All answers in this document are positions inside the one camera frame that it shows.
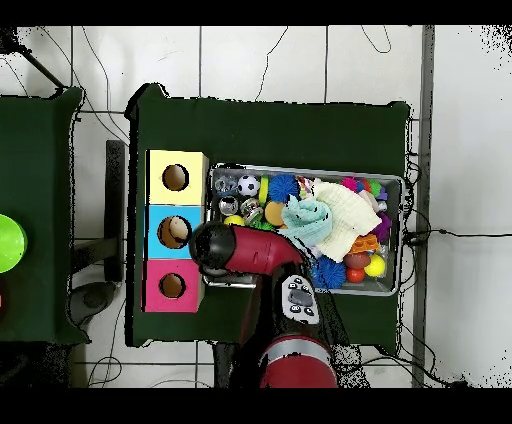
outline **yellow box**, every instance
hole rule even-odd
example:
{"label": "yellow box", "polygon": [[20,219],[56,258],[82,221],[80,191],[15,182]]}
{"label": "yellow box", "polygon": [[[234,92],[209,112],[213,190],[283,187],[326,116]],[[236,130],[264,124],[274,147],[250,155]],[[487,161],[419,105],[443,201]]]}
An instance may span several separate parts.
{"label": "yellow box", "polygon": [[[208,172],[208,158],[205,155],[201,152],[169,150],[149,150],[148,152],[150,204],[204,205],[207,190],[206,175]],[[186,186],[179,191],[176,190],[178,186],[172,186],[173,183],[175,184],[174,177],[170,177],[170,175],[176,174],[186,176]]]}

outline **blue box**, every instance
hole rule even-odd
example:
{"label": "blue box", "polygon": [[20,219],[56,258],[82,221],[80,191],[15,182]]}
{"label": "blue box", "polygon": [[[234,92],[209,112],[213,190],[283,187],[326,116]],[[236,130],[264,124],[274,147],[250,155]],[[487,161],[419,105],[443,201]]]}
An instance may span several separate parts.
{"label": "blue box", "polygon": [[169,216],[180,216],[194,231],[203,222],[203,211],[201,206],[149,205],[148,259],[191,259],[188,243],[179,249],[170,249],[160,243],[158,226]]}

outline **shape sorter box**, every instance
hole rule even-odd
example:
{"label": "shape sorter box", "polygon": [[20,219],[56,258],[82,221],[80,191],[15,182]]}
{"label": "shape sorter box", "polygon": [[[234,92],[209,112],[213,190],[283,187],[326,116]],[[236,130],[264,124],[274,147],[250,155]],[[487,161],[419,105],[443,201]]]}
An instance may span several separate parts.
{"label": "shape sorter box", "polygon": [[[143,312],[197,312],[204,296],[204,283],[199,267],[192,259],[150,259],[145,265]],[[170,298],[165,294],[164,284],[169,277],[182,285],[181,290],[173,293],[178,297]]]}
{"label": "shape sorter box", "polygon": [[[208,158],[201,152],[147,150],[146,170],[150,204],[204,205]],[[183,185],[173,186],[173,179],[180,179],[180,176],[184,179]]]}
{"label": "shape sorter box", "polygon": [[190,236],[204,221],[204,206],[149,205],[149,231],[146,234],[148,259],[191,259],[188,241],[177,249],[166,247],[160,242],[159,226],[168,217],[180,217],[185,221]]}

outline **plastic bin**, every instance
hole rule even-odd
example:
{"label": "plastic bin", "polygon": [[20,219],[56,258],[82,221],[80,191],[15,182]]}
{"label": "plastic bin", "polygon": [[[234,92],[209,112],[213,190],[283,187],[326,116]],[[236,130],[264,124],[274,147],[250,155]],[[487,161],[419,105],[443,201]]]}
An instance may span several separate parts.
{"label": "plastic bin", "polygon": [[[394,175],[363,174],[354,172],[335,172],[335,171],[315,171],[311,169],[296,168],[274,168],[252,165],[234,165],[234,164],[216,164],[210,168],[208,184],[210,190],[207,195],[207,221],[222,221],[223,216],[218,209],[218,196],[214,189],[214,182],[222,175],[232,176],[236,179],[243,175],[254,175],[256,177],[278,174],[294,174],[298,176],[314,179],[316,177],[322,181],[339,183],[343,177],[355,177],[364,179],[375,179],[386,188],[388,194],[386,214],[391,219],[391,237],[384,246],[381,256],[386,261],[386,271],[380,277],[365,276],[360,283],[343,283],[340,289],[331,290],[336,294],[351,294],[364,296],[391,296],[396,292],[400,280],[401,258],[402,258],[402,229],[403,229],[403,204],[405,200],[405,183],[401,177]],[[251,275],[244,276],[222,276],[210,277],[204,276],[206,284],[213,286],[253,288],[255,279]]]}

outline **green table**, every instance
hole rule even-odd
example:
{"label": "green table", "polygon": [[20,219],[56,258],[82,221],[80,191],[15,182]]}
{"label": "green table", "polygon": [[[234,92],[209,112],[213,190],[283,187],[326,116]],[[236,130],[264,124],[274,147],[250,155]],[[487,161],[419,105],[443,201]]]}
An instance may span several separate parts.
{"label": "green table", "polygon": [[[158,84],[132,97],[126,341],[238,340],[250,290],[206,287],[196,314],[140,310],[144,152],[201,151],[210,163],[233,162],[336,171],[403,175],[409,106],[352,103],[244,103],[215,99],[172,99]],[[395,352],[397,294],[389,297],[337,295],[335,302],[350,342],[381,345]]]}
{"label": "green table", "polygon": [[50,99],[0,97],[0,213],[20,223],[28,249],[0,274],[0,341],[81,343],[68,319],[71,271],[70,128],[82,90]]}

